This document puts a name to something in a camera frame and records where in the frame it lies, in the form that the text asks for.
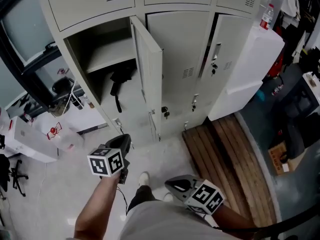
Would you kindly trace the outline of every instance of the wooden pallet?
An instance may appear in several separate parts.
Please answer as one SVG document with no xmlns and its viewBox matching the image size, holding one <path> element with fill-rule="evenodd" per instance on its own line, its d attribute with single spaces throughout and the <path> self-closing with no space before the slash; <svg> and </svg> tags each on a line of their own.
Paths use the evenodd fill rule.
<svg viewBox="0 0 320 240">
<path fill-rule="evenodd" d="M 258 227 L 277 222 L 253 149 L 234 115 L 182 133 L 199 175 L 221 189 L 226 205 Z"/>
</svg>

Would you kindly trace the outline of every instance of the white shirt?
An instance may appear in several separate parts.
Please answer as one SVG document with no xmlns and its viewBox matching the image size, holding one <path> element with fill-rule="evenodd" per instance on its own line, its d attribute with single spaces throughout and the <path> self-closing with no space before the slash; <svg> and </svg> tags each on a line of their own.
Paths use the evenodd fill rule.
<svg viewBox="0 0 320 240">
<path fill-rule="evenodd" d="M 184 207 L 162 201 L 137 205 L 126 218 L 119 240 L 235 240 Z"/>
</svg>

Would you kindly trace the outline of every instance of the white shoe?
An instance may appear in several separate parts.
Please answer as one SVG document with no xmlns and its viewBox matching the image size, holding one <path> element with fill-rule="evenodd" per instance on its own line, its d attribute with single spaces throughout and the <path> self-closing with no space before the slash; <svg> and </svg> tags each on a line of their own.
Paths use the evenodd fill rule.
<svg viewBox="0 0 320 240">
<path fill-rule="evenodd" d="M 166 202 L 166 203 L 173 203 L 174 202 L 174 196 L 170 192 L 166 193 L 164 198 L 163 198 L 163 201 Z"/>
<path fill-rule="evenodd" d="M 147 171 L 144 171 L 139 177 L 139 188 L 141 186 L 149 186 L 149 179 L 149 173 Z"/>
</svg>

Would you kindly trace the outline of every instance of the black pants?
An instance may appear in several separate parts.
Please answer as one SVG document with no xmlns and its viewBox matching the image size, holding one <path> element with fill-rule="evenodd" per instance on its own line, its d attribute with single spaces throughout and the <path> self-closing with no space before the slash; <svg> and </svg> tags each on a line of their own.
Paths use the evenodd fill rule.
<svg viewBox="0 0 320 240">
<path fill-rule="evenodd" d="M 135 193 L 135 197 L 132 199 L 128 212 L 133 208 L 136 207 L 139 204 L 142 204 L 147 201 L 156 201 L 157 199 L 152 194 L 151 188 L 147 185 L 143 185 L 138 188 L 138 190 Z"/>
</svg>

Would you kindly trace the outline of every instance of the open locker door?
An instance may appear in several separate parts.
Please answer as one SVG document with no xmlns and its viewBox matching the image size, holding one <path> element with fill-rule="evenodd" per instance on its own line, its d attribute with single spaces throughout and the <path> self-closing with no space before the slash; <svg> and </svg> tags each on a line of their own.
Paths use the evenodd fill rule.
<svg viewBox="0 0 320 240">
<path fill-rule="evenodd" d="M 221 14 L 218 16 L 211 48 L 196 92 L 197 108 L 212 106 L 226 86 L 248 39 L 253 21 Z"/>
<path fill-rule="evenodd" d="M 136 16 L 130 17 L 137 69 L 155 135 L 161 137 L 163 51 Z"/>
</svg>

